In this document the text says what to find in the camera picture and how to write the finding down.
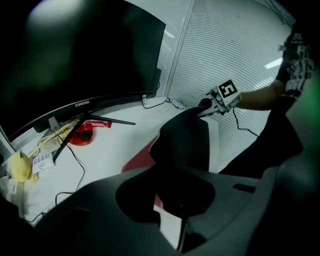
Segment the white desk surface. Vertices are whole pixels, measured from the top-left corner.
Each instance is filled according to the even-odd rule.
[[[165,98],[149,99],[147,107],[159,104]],[[69,144],[74,154],[85,167],[85,175],[79,188],[99,179],[117,175],[122,167],[134,157],[159,132],[161,126],[183,110],[171,103],[144,109],[140,102],[116,105],[100,110],[95,115],[134,122],[136,125],[113,123],[111,128],[97,127],[95,139],[86,146]],[[218,123],[209,117],[203,118],[209,124],[210,134],[210,171],[217,172],[219,154]],[[43,135],[33,139],[22,151],[28,154]],[[71,151],[65,147],[57,158],[55,167],[39,173],[39,181],[28,180],[24,184],[23,211],[24,218],[33,220],[39,213],[48,212],[55,206],[55,197],[59,192],[74,192],[82,177],[83,170],[74,159]],[[61,194],[57,202],[69,195]],[[169,242],[177,247],[181,222],[179,218],[161,210],[162,233]]]

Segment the coocaa logo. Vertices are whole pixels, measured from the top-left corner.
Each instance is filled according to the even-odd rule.
[[[81,103],[77,103],[77,104],[75,104],[75,106],[79,107],[79,106],[82,106],[82,105],[85,105],[85,104],[89,104],[89,100],[81,102]]]

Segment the black monitor screen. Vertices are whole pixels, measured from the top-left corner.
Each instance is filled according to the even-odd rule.
[[[10,140],[64,106],[153,92],[165,24],[147,11],[122,0],[43,0],[7,11],[15,21],[3,36],[0,125]]]

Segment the black and white shirt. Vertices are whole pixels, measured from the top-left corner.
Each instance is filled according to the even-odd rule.
[[[285,96],[297,99],[316,71],[310,45],[304,40],[299,24],[284,43],[283,61],[276,79],[285,84]]]

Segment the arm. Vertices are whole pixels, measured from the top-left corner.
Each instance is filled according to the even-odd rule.
[[[282,94],[285,93],[285,84],[280,80],[274,80],[269,86],[250,92],[240,93],[241,101],[237,108],[247,110],[270,110]]]

